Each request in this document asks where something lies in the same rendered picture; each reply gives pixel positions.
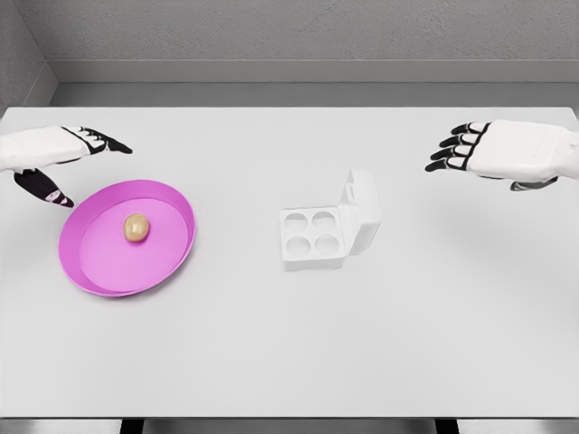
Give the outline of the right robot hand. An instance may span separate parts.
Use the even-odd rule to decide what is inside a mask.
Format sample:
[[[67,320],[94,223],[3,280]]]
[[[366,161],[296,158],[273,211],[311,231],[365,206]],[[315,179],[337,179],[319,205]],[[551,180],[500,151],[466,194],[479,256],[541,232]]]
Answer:
[[[459,125],[425,166],[512,182],[512,191],[539,190],[559,178],[579,181],[579,131],[546,123],[499,119]]]

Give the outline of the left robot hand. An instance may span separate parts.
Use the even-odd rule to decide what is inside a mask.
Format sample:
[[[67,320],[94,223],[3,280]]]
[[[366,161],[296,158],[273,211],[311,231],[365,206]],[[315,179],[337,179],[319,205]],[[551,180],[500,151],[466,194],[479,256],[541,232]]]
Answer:
[[[26,129],[0,136],[0,173],[11,172],[17,185],[44,202],[72,208],[73,200],[42,169],[105,151],[133,153],[129,146],[90,127]]]

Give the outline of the beige egg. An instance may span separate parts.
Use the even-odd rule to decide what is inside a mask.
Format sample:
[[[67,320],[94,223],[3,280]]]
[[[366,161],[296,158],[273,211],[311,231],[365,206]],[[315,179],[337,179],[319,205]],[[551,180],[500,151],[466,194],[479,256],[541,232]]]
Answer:
[[[148,236],[148,233],[149,220],[143,213],[134,212],[123,222],[123,235],[129,242],[141,242]]]

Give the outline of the pink round plate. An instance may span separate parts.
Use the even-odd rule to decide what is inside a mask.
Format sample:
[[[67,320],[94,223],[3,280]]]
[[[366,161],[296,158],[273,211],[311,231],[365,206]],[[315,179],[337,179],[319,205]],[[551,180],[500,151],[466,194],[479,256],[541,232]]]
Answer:
[[[174,187],[120,182],[77,205],[62,227],[58,257],[80,289],[103,297],[133,295],[178,270],[196,229],[191,203]]]

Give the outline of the white egg box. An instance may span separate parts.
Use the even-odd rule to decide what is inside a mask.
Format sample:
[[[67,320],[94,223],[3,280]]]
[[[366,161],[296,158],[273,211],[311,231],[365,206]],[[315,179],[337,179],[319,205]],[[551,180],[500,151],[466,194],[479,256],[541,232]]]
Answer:
[[[381,222],[374,178],[352,169],[336,205],[280,210],[283,268],[339,269],[369,248]]]

